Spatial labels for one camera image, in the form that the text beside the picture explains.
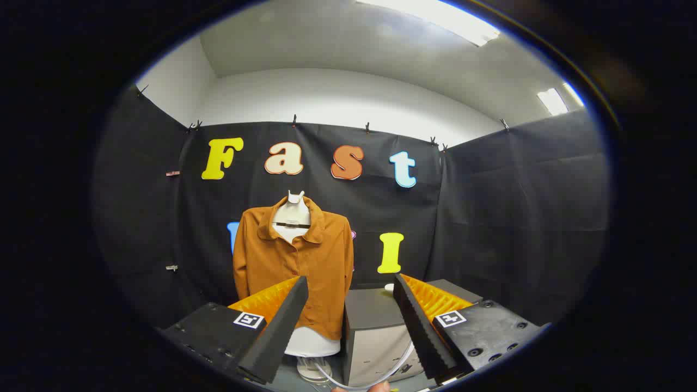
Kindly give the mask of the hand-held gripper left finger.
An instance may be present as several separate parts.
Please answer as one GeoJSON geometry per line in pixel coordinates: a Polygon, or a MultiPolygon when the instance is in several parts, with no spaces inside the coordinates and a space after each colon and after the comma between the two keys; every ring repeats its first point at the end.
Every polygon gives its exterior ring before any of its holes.
{"type": "Polygon", "coordinates": [[[298,276],[231,305],[206,303],[161,333],[217,374],[264,385],[276,377],[308,298],[307,278],[298,276]]]}

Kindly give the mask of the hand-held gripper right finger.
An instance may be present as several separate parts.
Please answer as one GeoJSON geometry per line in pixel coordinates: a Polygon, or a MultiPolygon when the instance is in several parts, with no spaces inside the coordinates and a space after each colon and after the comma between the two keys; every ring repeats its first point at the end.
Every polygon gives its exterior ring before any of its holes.
{"type": "Polygon", "coordinates": [[[547,328],[492,299],[468,301],[401,273],[393,296],[426,377],[436,382],[490,368],[547,328]]]}

